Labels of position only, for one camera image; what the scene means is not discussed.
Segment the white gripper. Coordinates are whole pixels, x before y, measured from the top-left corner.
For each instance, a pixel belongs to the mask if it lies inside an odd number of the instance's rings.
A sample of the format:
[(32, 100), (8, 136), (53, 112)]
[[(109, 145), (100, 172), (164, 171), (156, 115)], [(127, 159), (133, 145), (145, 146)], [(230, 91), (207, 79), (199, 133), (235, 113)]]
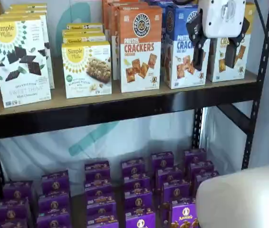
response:
[(189, 39), (194, 46), (193, 67), (199, 71), (203, 65), (203, 46), (209, 38), (228, 38), (225, 65), (234, 68), (237, 48), (249, 29), (244, 18), (244, 0), (200, 0), (197, 14), (186, 23)]

